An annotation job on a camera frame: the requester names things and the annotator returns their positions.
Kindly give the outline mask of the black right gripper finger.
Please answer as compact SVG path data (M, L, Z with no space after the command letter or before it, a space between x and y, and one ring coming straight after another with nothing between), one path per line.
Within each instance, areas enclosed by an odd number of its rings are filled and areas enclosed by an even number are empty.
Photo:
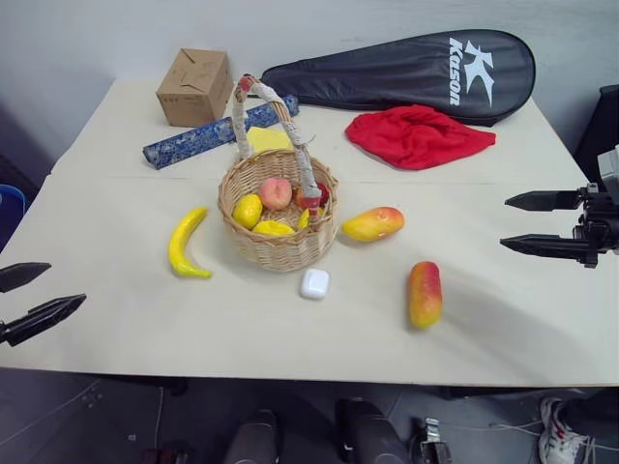
M576 210L581 195L578 190L532 190L508 198L504 204L529 212Z
M584 242L577 239L562 238L557 235L525 234L499 240L499 244L513 251L540 257L584 259Z

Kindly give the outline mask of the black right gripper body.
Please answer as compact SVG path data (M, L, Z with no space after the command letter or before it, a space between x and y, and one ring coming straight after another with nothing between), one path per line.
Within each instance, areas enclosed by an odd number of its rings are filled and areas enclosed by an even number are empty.
M577 261L585 268L595 269L598 255L618 253L618 205L607 192L599 192L596 183L579 190L583 213L573 229L575 239L585 240L588 250Z

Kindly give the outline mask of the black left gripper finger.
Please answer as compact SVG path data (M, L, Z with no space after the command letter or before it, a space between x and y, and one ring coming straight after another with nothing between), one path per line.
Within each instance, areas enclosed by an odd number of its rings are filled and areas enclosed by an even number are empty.
M71 316L86 300L85 294L57 298L30 309L23 317L1 323L1 342L16 346Z
M0 270L0 292L7 293L21 287L42 273L51 265L45 262L16 263Z

